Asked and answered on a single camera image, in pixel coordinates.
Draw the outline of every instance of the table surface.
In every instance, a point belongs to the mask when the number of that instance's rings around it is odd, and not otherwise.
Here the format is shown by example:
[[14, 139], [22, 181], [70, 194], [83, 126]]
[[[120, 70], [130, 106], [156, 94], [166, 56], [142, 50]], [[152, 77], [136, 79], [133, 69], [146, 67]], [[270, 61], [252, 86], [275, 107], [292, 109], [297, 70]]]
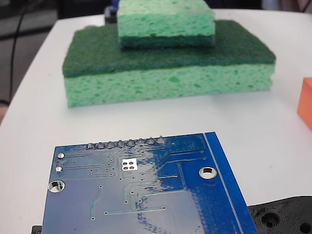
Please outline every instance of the table surface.
[[54, 147], [215, 131], [247, 205], [312, 195], [312, 132], [296, 113], [312, 76], [312, 15], [216, 10], [277, 55], [270, 92], [207, 95], [68, 109], [62, 63], [76, 30], [103, 16], [59, 20], [0, 126], [0, 233], [41, 225]]

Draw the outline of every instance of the circuit board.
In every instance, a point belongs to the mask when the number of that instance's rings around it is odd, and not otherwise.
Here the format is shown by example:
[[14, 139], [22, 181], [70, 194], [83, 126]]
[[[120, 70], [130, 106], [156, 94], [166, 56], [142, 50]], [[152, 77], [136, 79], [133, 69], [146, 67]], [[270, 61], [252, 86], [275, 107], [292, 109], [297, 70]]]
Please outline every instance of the circuit board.
[[215, 133], [55, 148], [42, 234], [256, 234]]

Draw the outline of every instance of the green sponge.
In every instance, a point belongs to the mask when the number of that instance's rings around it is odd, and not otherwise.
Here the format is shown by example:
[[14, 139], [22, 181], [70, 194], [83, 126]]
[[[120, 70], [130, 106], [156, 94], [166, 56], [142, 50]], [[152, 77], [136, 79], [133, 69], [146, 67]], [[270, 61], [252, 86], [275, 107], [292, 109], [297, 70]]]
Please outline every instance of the green sponge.
[[117, 17], [123, 48], [215, 43], [215, 14], [204, 0], [121, 0]]
[[68, 106], [267, 91], [275, 55], [234, 21], [216, 21], [216, 45], [121, 51], [117, 26], [75, 33], [63, 65]]

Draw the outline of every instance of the orange block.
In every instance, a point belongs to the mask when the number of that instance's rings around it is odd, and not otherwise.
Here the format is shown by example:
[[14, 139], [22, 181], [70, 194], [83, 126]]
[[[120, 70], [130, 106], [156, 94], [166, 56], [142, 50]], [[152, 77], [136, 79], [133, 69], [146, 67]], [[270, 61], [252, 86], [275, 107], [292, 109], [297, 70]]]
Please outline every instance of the orange block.
[[298, 114], [312, 130], [312, 78], [304, 78]]

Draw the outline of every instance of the large sponge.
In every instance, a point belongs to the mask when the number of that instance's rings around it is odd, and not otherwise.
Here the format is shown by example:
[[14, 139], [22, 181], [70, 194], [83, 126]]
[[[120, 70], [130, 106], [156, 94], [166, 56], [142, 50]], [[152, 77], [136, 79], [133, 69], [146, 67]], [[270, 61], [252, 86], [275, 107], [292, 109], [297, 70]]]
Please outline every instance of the large sponge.
[[267, 91], [275, 55], [234, 21], [216, 22], [216, 45], [121, 51], [117, 26], [75, 33], [63, 73], [68, 106]]
[[123, 48], [215, 43], [215, 14], [204, 0], [121, 0], [117, 17]]

